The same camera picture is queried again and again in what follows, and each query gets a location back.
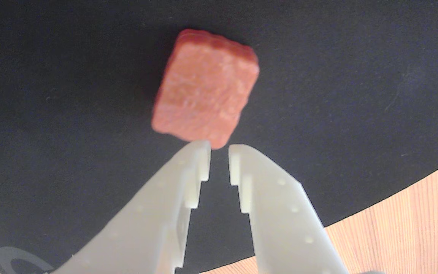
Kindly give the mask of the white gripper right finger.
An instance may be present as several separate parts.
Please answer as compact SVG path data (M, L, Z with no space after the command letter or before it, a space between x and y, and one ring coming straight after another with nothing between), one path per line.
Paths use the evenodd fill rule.
M257 149L229 146L230 183L249 216L260 274L347 274L302 184Z

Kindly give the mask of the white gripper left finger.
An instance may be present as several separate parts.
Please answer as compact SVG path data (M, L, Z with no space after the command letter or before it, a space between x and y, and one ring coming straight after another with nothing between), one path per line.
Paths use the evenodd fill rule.
M209 179L211 147L178 151L57 274L173 274L184 265L191 210Z

